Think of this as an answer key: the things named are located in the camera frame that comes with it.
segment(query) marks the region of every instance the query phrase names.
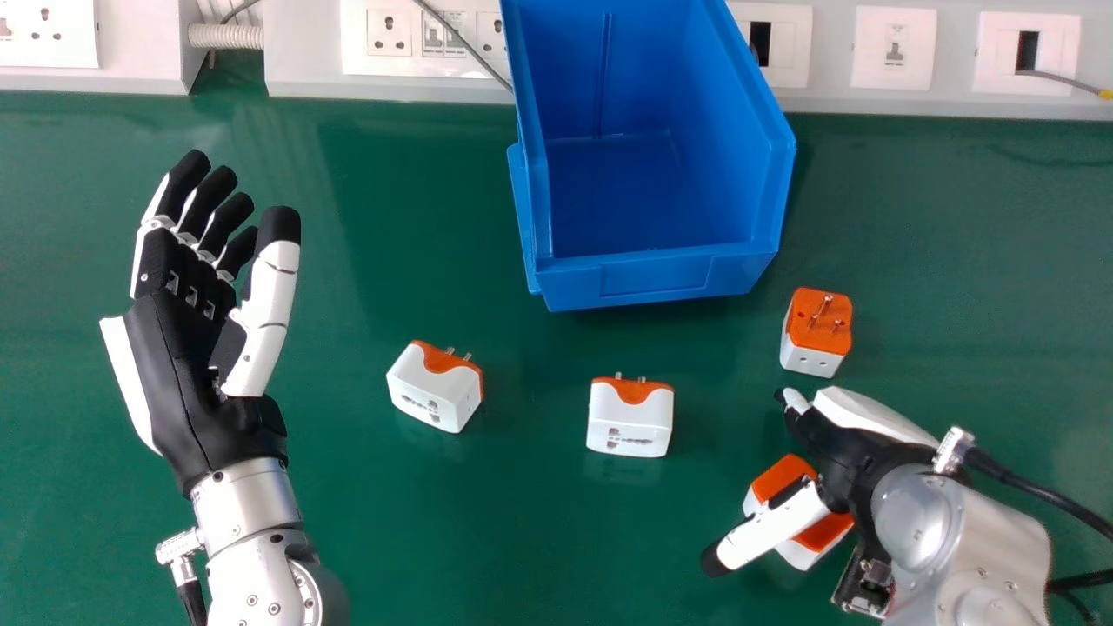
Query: robotic hand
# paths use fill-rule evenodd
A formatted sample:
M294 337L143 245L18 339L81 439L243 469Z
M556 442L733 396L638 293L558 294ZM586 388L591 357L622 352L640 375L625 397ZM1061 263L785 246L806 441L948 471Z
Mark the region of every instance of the robotic hand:
M170 463L197 517L156 558L170 567L191 626L347 624L343 586L303 530L286 426L263 393L286 338L301 217L272 207L229 242L254 207L232 195L232 169L209 169L193 150L162 178L136 236L131 309L100 321L131 423ZM253 255L237 307L232 282ZM207 622L193 565L200 550Z
M814 403L794 389L777 399L818 471L789 457L755 481L748 517L703 551L708 576L771 549L807 569L854 525L858 546L831 598L844 610L888 626L1047 626L1047 531L955 475L973 438L952 429L940 446L837 387Z

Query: blue storage box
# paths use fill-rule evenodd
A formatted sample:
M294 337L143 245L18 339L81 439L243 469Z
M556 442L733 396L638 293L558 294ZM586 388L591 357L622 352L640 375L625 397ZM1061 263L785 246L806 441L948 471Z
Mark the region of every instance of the blue storage box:
M511 183L550 311L742 294L796 139L723 0L502 0Z

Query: power plug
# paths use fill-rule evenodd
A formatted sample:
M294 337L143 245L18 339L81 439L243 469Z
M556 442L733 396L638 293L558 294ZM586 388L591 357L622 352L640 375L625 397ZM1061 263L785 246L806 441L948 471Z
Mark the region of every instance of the power plug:
M591 381L588 449L622 457L663 457L672 437L674 392L644 378L603 376Z
M452 348L410 342L386 372L391 402L431 427L462 431L483 402L483 371L471 359L471 353L456 356Z
M749 517L769 508L769 501L797 485L800 477L816 480L816 470L796 454L788 454L766 470L746 492L742 515ZM789 565L807 571L843 540L854 528L854 516L830 513L796 537L777 545L776 550Z
M850 352L854 305L839 293L799 287L785 314L780 366L829 379Z

